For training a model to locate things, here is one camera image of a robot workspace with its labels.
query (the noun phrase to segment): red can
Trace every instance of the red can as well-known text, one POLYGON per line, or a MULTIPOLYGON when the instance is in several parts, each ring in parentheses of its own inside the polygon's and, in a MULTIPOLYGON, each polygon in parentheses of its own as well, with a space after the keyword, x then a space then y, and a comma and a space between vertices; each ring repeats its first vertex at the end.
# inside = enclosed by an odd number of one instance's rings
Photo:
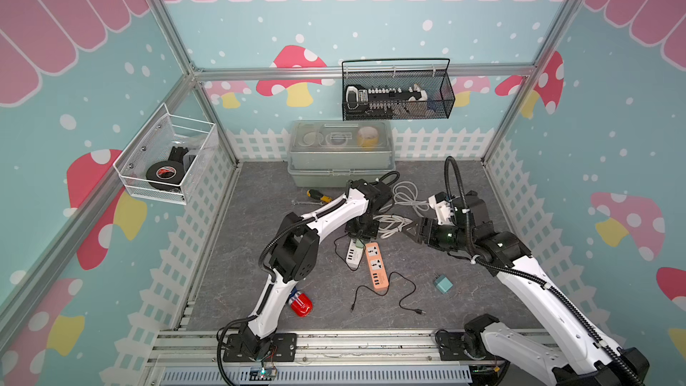
POLYGON ((291 291, 291 296, 288 297, 288 304, 300 317, 305 317, 312 311, 312 301, 296 288, 293 288, 293 291, 291 291))

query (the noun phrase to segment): white power strip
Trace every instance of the white power strip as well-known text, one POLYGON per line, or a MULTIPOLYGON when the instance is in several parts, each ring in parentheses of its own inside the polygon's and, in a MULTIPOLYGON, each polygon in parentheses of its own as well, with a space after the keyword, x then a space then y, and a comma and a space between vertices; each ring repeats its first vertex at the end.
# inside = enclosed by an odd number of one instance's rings
POLYGON ((356 269, 359 266, 359 262, 362 260, 362 253, 364 249, 362 247, 357 247, 355 244, 355 239, 350 239, 350 244, 348 245, 348 253, 345 256, 345 262, 351 269, 356 269))

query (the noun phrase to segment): black wire basket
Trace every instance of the black wire basket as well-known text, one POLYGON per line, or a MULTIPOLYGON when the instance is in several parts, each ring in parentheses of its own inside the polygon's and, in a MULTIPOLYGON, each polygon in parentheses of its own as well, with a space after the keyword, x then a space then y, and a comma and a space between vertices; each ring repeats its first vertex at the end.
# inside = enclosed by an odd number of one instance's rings
POLYGON ((448 65, 441 58, 343 61, 343 120, 448 118, 455 103, 448 65))

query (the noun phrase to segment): orange power strip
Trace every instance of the orange power strip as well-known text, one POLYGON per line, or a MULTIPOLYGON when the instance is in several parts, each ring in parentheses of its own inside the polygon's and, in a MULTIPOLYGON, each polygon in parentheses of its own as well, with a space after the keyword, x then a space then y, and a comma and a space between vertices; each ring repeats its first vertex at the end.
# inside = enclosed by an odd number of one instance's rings
POLYGON ((384 267, 385 262, 382 261, 382 253, 379 251, 379 245, 376 242, 371 242, 365 244, 364 248, 367 254, 369 272, 372 274, 374 289, 385 291, 388 289, 388 277, 386 275, 386 267, 384 267))

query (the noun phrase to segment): wire mesh basket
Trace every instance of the wire mesh basket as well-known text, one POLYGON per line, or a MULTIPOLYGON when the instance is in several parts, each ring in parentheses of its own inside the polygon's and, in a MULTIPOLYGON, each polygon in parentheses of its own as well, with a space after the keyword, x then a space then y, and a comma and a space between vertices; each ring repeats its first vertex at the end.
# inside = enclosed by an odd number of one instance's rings
POLYGON ((343 61, 343 120, 448 118, 455 103, 448 65, 442 58, 343 61))
POLYGON ((171 115, 163 103, 116 159, 114 167, 131 197, 186 204, 218 144, 217 129, 213 123, 171 115), (182 167, 171 168, 158 166, 162 162, 169 163, 169 155, 174 147, 186 147, 195 154, 187 169, 183 164, 182 167), (174 175, 182 173, 183 178, 178 183, 169 180, 162 184, 162 181, 148 179, 152 168, 159 168, 154 172, 163 177, 173 172, 174 175))

